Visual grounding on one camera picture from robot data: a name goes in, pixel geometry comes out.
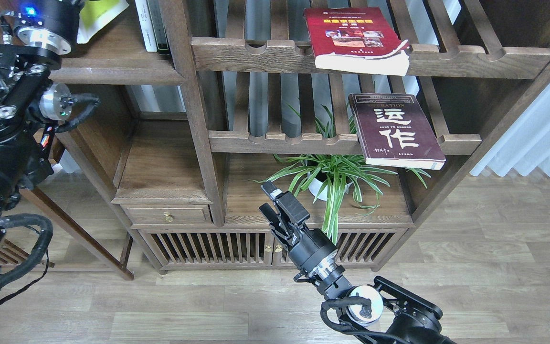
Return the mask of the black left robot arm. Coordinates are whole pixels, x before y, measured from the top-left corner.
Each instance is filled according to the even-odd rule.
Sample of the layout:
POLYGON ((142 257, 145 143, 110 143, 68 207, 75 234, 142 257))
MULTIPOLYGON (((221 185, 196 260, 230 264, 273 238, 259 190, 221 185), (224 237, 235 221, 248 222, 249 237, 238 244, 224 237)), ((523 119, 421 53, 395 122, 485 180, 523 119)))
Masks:
POLYGON ((53 173, 48 157, 55 133, 75 129, 100 104, 98 96, 73 94, 50 79, 74 48, 84 6, 82 0, 22 0, 17 11, 0 13, 0 246, 7 228, 41 228, 26 260, 0 271, 0 289, 40 262, 53 232, 46 218, 2 212, 17 205, 21 189, 53 173))

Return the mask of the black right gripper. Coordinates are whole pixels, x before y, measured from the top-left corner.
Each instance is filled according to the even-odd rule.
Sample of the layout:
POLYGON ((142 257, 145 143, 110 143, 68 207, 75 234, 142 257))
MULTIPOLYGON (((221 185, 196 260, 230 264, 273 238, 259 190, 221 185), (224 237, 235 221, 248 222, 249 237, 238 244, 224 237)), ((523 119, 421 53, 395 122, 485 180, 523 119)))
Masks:
POLYGON ((258 210, 268 220, 273 235, 287 251, 287 257, 308 279, 325 281, 338 266, 334 257, 338 249, 321 229, 310 229, 310 214, 290 192, 283 193, 273 181, 262 183, 261 189, 277 209, 262 204, 258 210))

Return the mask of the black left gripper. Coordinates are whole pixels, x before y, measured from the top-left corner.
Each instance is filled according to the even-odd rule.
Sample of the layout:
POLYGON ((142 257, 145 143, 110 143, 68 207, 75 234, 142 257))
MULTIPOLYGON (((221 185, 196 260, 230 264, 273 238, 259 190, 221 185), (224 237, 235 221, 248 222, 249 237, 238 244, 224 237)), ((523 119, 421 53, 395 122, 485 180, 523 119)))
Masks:
POLYGON ((27 46, 68 54, 76 44, 83 0, 21 0, 14 33, 27 46))

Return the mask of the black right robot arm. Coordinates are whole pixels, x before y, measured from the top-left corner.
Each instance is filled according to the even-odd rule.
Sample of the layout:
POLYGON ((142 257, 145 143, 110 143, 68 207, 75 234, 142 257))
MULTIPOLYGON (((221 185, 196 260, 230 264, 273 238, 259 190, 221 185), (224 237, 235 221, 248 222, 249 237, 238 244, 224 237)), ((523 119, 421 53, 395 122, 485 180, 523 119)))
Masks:
POLYGON ((364 344, 452 343, 441 333, 439 307, 381 276, 372 285, 351 284, 336 263, 338 249, 321 229, 308 228, 310 215, 297 198, 271 181, 261 188, 272 204, 259 209, 298 270, 294 281, 323 296, 319 315, 327 327, 364 344))

